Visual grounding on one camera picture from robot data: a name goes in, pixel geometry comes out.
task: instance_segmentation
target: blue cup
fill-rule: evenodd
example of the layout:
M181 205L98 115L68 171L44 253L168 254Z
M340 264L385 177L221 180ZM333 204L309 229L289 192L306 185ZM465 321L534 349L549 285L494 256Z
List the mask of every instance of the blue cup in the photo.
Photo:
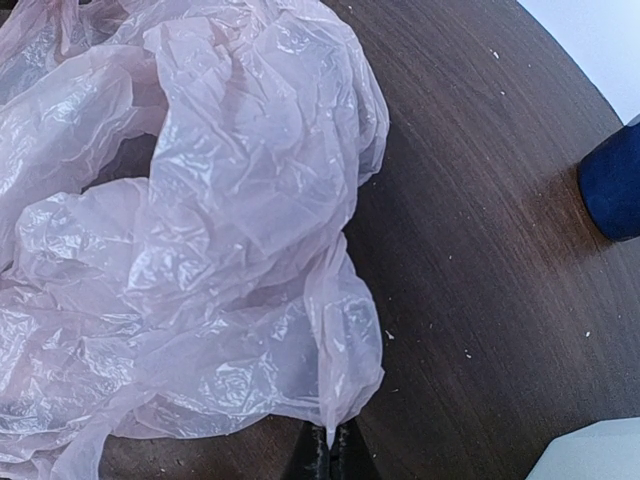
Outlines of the blue cup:
M640 236L640 125L624 127L587 155L578 184L605 237L622 242Z

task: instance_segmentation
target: white plastic bag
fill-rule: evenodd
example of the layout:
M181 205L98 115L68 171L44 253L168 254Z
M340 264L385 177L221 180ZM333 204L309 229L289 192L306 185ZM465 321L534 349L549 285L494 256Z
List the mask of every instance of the white plastic bag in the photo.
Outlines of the white plastic bag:
M110 433L275 413L331 438L357 415L382 346L341 230L388 126L316 0L21 0L0 28L0 475L97 479Z

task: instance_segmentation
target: crumpled plastic bag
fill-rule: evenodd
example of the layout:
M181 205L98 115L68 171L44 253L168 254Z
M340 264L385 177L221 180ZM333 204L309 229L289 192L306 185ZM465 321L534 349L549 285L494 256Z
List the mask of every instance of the crumpled plastic bag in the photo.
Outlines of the crumpled plastic bag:
M0 475L97 480L109 434L268 414L331 439L383 375L341 230L388 127L319 1L21 0L0 28Z

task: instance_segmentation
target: wooden table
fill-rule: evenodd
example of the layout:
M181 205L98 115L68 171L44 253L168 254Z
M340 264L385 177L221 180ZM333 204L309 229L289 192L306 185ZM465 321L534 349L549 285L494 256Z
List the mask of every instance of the wooden table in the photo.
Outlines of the wooden table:
M348 229L389 333L360 418L383 477L523 479L552 438L640 415L640 241L607 243L575 182L620 127L595 87L513 0L328 3L393 122ZM102 475L274 479L298 429L110 439Z

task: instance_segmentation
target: wood grain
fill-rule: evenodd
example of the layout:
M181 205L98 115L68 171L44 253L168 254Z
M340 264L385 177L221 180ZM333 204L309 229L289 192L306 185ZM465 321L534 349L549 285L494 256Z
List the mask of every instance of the wood grain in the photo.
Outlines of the wood grain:
M555 436L640 415L640 243L608 244L575 182L620 127L601 95L512 0L327 3L393 121L348 228L394 337L360 418L383 477L523 479ZM110 439L102 476L277 478L298 425Z

